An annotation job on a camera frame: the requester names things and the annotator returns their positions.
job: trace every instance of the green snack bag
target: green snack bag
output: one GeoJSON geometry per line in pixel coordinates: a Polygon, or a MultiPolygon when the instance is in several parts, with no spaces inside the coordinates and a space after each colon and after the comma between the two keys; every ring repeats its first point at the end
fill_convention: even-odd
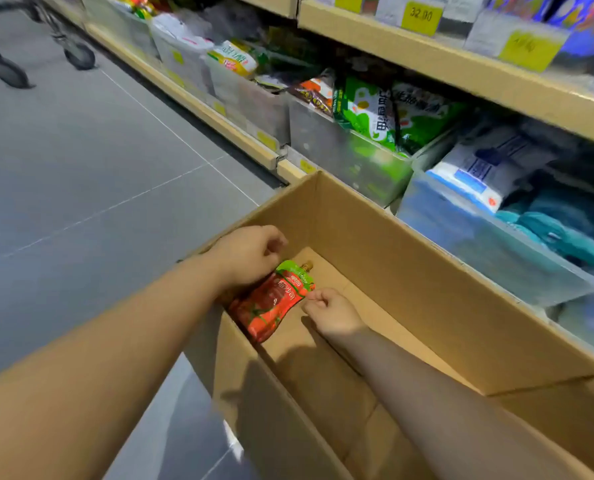
{"type": "Polygon", "coordinates": [[[390,91],[356,77],[348,77],[343,90],[335,90],[333,112],[341,126],[354,129],[391,152],[396,151],[390,91]]]}
{"type": "Polygon", "coordinates": [[[392,87],[397,119],[399,120],[399,146],[413,154],[445,131],[467,108],[467,104],[454,102],[407,82],[392,87]]]}

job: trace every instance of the price label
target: price label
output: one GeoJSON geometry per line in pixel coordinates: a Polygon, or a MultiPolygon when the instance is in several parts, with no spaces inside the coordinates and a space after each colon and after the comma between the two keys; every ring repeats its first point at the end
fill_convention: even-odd
{"type": "Polygon", "coordinates": [[[186,87],[186,85],[184,84],[184,81],[182,80],[182,78],[180,76],[178,76],[171,70],[168,70],[167,72],[168,72],[168,77],[171,78],[172,80],[174,80],[179,86],[181,86],[182,88],[186,87]]]}
{"type": "Polygon", "coordinates": [[[180,52],[173,50],[173,58],[174,60],[176,60],[177,62],[179,62],[181,65],[184,65],[184,57],[183,55],[181,55],[180,52]]]}
{"type": "Polygon", "coordinates": [[[303,158],[299,162],[299,167],[302,170],[304,170],[304,172],[306,172],[306,173],[315,173],[317,171],[317,169],[315,167],[313,167],[313,165],[311,165],[310,163],[308,163],[303,158]]]}
{"type": "Polygon", "coordinates": [[[401,28],[432,37],[437,31],[443,12],[443,6],[410,0],[406,3],[401,28]]]}
{"type": "Polygon", "coordinates": [[[516,30],[511,33],[499,58],[519,67],[543,72],[561,49],[563,41],[516,30]]]}
{"type": "Polygon", "coordinates": [[[361,13],[363,1],[364,0],[335,0],[335,6],[355,13],[361,13]]]}
{"type": "Polygon", "coordinates": [[[272,151],[277,151],[277,140],[269,134],[266,134],[265,132],[258,130],[257,139],[260,140],[267,147],[269,147],[272,151]]]}
{"type": "Polygon", "coordinates": [[[221,114],[224,118],[226,117],[226,108],[219,101],[213,101],[213,109],[221,114]]]}

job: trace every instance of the hand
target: hand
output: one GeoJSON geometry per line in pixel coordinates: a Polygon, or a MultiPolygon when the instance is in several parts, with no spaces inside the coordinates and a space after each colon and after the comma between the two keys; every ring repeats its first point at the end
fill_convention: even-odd
{"type": "Polygon", "coordinates": [[[325,338],[340,345],[345,339],[367,329],[353,304],[332,288],[311,291],[301,308],[325,338]]]}
{"type": "Polygon", "coordinates": [[[207,254],[215,259],[225,287],[248,285],[279,266],[279,252],[286,244],[275,226],[242,227],[222,237],[207,254]]]}

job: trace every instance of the cardboard box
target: cardboard box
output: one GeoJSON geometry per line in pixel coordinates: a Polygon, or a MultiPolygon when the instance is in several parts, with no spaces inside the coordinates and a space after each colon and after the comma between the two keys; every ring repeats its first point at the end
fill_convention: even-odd
{"type": "MultiPolygon", "coordinates": [[[[312,260],[317,286],[341,290],[370,327],[490,396],[594,470],[592,356],[321,171],[233,228],[267,224],[290,240],[285,257],[312,260]]],[[[261,476],[433,478],[352,361],[302,315],[293,308],[253,347],[214,307],[186,348],[261,476]]]]}

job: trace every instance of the clear plastic bin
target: clear plastic bin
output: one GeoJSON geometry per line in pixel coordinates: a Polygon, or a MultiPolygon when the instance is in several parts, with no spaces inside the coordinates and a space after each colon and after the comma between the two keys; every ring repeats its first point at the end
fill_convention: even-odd
{"type": "Polygon", "coordinates": [[[400,220],[530,305],[553,306],[594,292],[594,275],[428,176],[442,156],[413,162],[400,220]]]}
{"type": "Polygon", "coordinates": [[[270,94],[253,81],[226,69],[211,57],[206,57],[206,62],[217,99],[276,138],[280,145],[290,142],[286,94],[270,94]]]}
{"type": "Polygon", "coordinates": [[[420,154],[446,154],[452,143],[440,136],[411,158],[388,151],[293,96],[288,96],[291,147],[382,207],[388,206],[412,176],[420,154]]]}
{"type": "Polygon", "coordinates": [[[165,31],[158,30],[155,25],[150,26],[150,31],[161,62],[171,78],[181,82],[180,86],[202,101],[205,100],[205,94],[214,96],[213,81],[205,55],[188,48],[165,31]]]}
{"type": "Polygon", "coordinates": [[[109,0],[81,1],[84,3],[87,16],[93,22],[117,35],[119,39],[137,48],[147,57],[159,58],[155,42],[150,36],[148,22],[120,10],[109,0]]]}

